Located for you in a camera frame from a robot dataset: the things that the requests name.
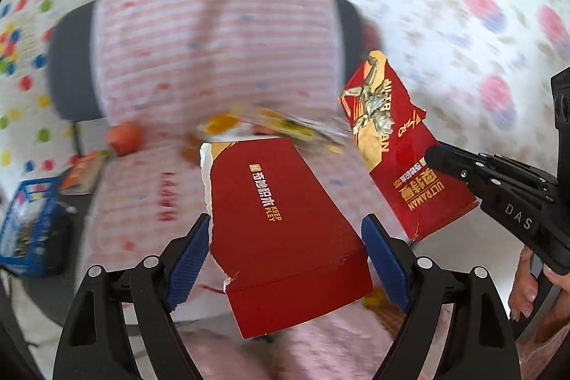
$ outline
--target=red box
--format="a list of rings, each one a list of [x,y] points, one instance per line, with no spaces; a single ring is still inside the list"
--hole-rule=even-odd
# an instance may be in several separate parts
[[[477,206],[464,182],[426,166],[424,153],[438,142],[424,125],[426,112],[410,102],[381,52],[370,52],[340,103],[370,176],[410,240],[423,239]]]
[[[288,139],[212,144],[210,251],[244,338],[341,308],[373,287],[350,223]]]

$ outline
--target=red wrapper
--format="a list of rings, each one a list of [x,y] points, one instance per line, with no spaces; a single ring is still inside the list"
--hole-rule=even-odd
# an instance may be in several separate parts
[[[437,144],[424,125],[426,112],[410,102],[381,52],[370,52],[340,103],[370,176],[410,240],[423,239],[477,206],[463,182],[426,166],[424,153]]]

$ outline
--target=torn cardboard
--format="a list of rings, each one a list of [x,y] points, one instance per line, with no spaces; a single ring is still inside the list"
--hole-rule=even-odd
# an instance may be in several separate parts
[[[210,155],[210,251],[244,338],[372,291],[363,242],[289,140],[218,142]]]

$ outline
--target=gray chair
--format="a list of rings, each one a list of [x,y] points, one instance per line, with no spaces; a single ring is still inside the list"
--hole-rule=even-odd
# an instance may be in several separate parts
[[[362,23],[358,12],[347,0],[335,0],[340,19],[344,75],[348,80],[364,57]],[[53,28],[47,65],[47,85],[53,106],[63,119],[73,123],[103,117],[98,107],[90,66],[90,30],[94,2],[66,14]],[[76,136],[76,150],[79,143]],[[78,209],[66,270],[57,276],[24,277],[24,287],[42,311],[63,325],[73,299],[75,262],[81,246],[84,217],[88,214],[92,195],[61,198]]]

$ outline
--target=striped fabric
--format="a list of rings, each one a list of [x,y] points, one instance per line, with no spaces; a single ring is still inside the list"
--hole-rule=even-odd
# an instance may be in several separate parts
[[[332,0],[102,0],[100,103],[151,145],[235,102],[337,111],[339,34]]]
[[[92,58],[99,99],[112,124],[139,121],[147,143],[105,170],[78,283],[93,264],[114,271],[160,254],[206,211],[200,168],[180,156],[196,124],[236,102],[337,114],[339,33],[331,0],[102,0]],[[374,212],[406,237],[352,139],[343,155],[306,161],[358,232]],[[208,260],[174,320],[229,311],[211,291],[224,277]],[[132,308],[125,316],[134,323]]]

